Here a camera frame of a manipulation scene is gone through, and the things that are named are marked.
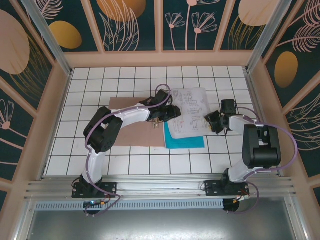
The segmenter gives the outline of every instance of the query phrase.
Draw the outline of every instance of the brown cardboard sheet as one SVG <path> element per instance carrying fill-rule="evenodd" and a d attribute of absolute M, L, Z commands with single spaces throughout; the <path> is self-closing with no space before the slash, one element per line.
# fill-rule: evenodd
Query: brown cardboard sheet
<path fill-rule="evenodd" d="M 109 109 L 118 110 L 132 107 L 145 100 L 141 97 L 111 97 Z M 164 124 L 159 123 L 159 128 L 153 128 L 151 122 L 136 122 L 122 128 L 114 146 L 132 147 L 164 147 Z"/>

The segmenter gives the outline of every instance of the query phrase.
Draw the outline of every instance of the flower illustration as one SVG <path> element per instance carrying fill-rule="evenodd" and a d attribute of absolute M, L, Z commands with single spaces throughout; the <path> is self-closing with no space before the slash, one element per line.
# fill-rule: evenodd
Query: flower illustration
<path fill-rule="evenodd" d="M 220 2 L 220 0 L 186 0 L 189 6 L 193 7 L 196 5 L 208 5 L 208 4 L 216 4 Z"/>
<path fill-rule="evenodd" d="M 199 18 L 199 12 L 192 14 L 192 24 L 195 32 L 194 50 L 197 50 L 198 34 L 209 33 L 217 30 L 217 24 L 214 24 L 216 21 L 214 15 L 214 13 L 203 13 Z"/>
<path fill-rule="evenodd" d="M 12 115 L 14 114 L 15 105 L 8 101 L 6 103 L 3 99 L 0 100 L 0 129 L 8 130 L 10 128 L 10 121 L 12 119 Z"/>
<path fill-rule="evenodd" d="M 10 123 L 12 120 L 12 116 L 14 114 L 15 105 L 13 102 L 8 101 L 7 105 L 3 99 L 0 100 L 0 130 L 10 130 L 11 132 L 23 137 L 27 138 L 25 135 L 13 130 L 10 128 Z M 17 149 L 23 150 L 24 148 L 22 146 L 18 146 L 12 142 L 9 142 L 3 138 L 0 138 L 0 141 L 8 144 L 12 147 L 15 147 Z"/>
<path fill-rule="evenodd" d="M 184 18 L 181 16 L 181 12 L 180 13 L 173 13 L 172 16 L 171 16 L 171 13 L 167 13 L 165 15 L 165 19 L 166 19 L 166 22 L 168 23 L 169 28 L 170 28 L 172 46 L 173 46 L 173 50 L 175 51 L 176 47 L 175 47 L 175 43 L 174 43 L 174 36 L 172 33 L 172 29 L 182 27 L 186 24 L 186 22 L 183 21 Z"/>

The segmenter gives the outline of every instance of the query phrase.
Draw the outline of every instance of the teal cloth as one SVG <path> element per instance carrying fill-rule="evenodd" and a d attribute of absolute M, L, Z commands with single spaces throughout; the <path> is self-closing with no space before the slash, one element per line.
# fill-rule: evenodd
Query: teal cloth
<path fill-rule="evenodd" d="M 164 123 L 164 139 L 167 149 L 198 149 L 205 147 L 203 136 L 186 137 L 180 139 L 172 138 L 168 123 Z"/>

